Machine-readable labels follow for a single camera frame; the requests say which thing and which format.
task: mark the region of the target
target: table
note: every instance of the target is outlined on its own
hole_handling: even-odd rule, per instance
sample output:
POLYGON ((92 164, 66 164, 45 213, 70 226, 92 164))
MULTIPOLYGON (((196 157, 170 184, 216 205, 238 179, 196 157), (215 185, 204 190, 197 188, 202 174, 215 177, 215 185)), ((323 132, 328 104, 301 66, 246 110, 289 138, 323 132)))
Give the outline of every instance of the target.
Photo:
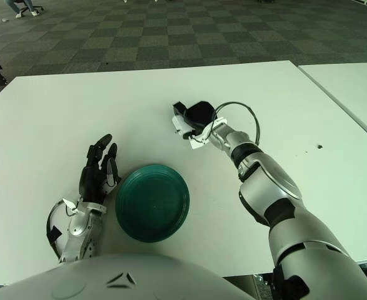
POLYGON ((367 132, 367 63, 299 68, 367 132))
MULTIPOLYGON (((160 253, 220 276, 270 272, 268 228, 242 207, 233 163, 212 145, 192 150, 174 133, 172 105, 202 100, 251 105, 261 148, 350 255, 367 261, 367 134, 289 61, 31 76, 17 77, 0 94, 0 284, 57 266, 46 218, 77 190, 88 146, 106 133, 118 143, 120 175, 165 164, 185 179, 191 204, 179 231, 145 244, 118 226, 112 194, 101 254, 160 253)), ((229 106, 220 115, 254 136, 247 110, 229 106)), ((63 209, 56 219, 65 231, 63 209)))

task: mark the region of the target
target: checkered carpet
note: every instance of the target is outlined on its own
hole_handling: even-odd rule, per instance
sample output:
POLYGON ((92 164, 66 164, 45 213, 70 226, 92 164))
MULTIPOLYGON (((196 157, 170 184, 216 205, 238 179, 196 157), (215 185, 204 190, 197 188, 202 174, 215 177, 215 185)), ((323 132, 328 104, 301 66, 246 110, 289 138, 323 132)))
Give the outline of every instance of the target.
POLYGON ((0 0, 0 58, 22 75, 176 68, 289 59, 367 62, 367 7, 350 0, 0 0))

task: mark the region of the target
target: green plate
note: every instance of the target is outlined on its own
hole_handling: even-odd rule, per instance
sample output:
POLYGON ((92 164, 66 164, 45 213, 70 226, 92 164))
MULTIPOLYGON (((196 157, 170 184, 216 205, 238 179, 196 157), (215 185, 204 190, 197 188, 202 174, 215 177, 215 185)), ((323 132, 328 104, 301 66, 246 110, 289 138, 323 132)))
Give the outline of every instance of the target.
POLYGON ((153 164, 126 178, 116 197, 115 213, 132 238, 158 242, 181 227, 189 202, 189 189, 178 172, 153 164))

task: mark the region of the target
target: office chair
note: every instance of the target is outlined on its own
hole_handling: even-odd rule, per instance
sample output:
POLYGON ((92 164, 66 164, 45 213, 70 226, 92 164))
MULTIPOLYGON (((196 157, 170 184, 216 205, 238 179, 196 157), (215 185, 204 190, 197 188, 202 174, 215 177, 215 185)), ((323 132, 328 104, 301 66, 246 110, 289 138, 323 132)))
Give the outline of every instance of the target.
MULTIPOLYGON (((23 14, 25 11, 27 11, 27 10, 29 10, 29 8, 26 6, 26 3, 23 1, 23 0, 14 0, 14 3, 23 3, 24 4, 24 7, 22 7, 22 9, 20 9, 20 12, 21 12, 21 14, 23 14)), ((40 10, 44 10, 44 8, 42 7, 42 6, 33 6, 33 8, 35 8, 35 9, 40 9, 40 10)))

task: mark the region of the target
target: person's leg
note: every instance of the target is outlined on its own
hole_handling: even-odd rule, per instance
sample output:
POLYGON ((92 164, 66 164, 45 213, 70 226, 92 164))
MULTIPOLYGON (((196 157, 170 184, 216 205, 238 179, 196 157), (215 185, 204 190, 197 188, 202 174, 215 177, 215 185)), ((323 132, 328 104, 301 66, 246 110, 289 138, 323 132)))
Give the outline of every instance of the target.
POLYGON ((29 8, 29 10, 32 12, 34 11, 33 4, 31 0, 23 0, 25 2, 26 6, 29 8))
POLYGON ((17 14, 19 14, 19 8, 16 6, 16 4, 14 3, 13 0, 4 0, 4 2, 6 4, 8 4, 9 7, 12 8, 14 12, 16 12, 17 14))

